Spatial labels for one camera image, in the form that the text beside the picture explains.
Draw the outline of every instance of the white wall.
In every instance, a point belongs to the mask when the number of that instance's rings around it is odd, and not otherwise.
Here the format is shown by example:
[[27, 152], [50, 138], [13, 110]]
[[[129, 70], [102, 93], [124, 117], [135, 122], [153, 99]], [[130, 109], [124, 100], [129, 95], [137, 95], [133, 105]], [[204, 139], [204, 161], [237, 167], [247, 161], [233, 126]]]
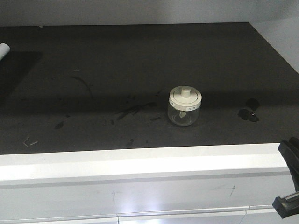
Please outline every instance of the white wall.
[[258, 0], [249, 21], [299, 72], [299, 0]]
[[2, 0], [0, 26], [248, 21], [254, 0]]

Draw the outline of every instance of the white cylindrical object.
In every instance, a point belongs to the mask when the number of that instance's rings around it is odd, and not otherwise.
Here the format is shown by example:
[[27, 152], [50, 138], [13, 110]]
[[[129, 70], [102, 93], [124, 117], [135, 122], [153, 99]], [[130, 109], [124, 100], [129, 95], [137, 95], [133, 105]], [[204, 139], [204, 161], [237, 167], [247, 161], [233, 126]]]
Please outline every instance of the white cylindrical object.
[[183, 87], [182, 91], [181, 91], [181, 95], [183, 97], [190, 97], [190, 92], [191, 92], [191, 89], [189, 89], [187, 87]]
[[2, 43], [0, 44], [0, 61], [4, 56], [10, 51], [10, 48], [7, 44]]

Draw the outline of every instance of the small metal pin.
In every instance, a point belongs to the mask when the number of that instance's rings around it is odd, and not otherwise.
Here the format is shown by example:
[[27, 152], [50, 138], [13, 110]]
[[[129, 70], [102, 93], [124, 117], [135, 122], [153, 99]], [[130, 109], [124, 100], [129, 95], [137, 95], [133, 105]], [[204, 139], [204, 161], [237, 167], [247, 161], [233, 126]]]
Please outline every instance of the small metal pin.
[[29, 146], [26, 144], [26, 141], [28, 141], [28, 140], [29, 140], [29, 137], [27, 137], [26, 140], [23, 141], [23, 144], [24, 144], [26, 147], [29, 147]]
[[32, 145], [34, 145], [34, 144], [36, 144], [36, 143], [38, 143], [38, 141], [32, 142], [32, 143], [30, 144], [30, 146], [32, 146]]

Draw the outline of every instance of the lid knob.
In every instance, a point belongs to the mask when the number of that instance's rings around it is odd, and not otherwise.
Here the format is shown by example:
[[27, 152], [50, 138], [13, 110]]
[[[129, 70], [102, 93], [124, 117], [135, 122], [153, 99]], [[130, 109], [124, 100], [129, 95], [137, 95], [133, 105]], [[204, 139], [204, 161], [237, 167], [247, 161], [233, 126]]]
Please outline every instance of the lid knob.
[[182, 95], [182, 97], [190, 97], [190, 91], [191, 91], [191, 89], [190, 88], [185, 88], [185, 87], [183, 87], [182, 88], [182, 91], [181, 91], [181, 95]]

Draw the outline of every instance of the black object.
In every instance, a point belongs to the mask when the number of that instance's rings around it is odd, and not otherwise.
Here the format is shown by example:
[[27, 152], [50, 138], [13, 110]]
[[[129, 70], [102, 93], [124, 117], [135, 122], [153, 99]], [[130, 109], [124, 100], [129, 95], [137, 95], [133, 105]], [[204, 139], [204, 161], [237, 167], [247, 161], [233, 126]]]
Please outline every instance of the black object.
[[249, 107], [251, 110], [255, 111], [260, 106], [260, 103], [257, 99], [250, 98], [246, 101], [246, 106]]
[[283, 140], [279, 147], [279, 152], [283, 156], [293, 178], [296, 192], [283, 198], [276, 197], [273, 207], [277, 213], [286, 218], [299, 214], [299, 140], [295, 137], [289, 141]]
[[254, 112], [249, 111], [247, 109], [239, 110], [238, 116], [241, 117], [243, 120], [249, 120], [252, 122], [258, 122], [260, 120]]

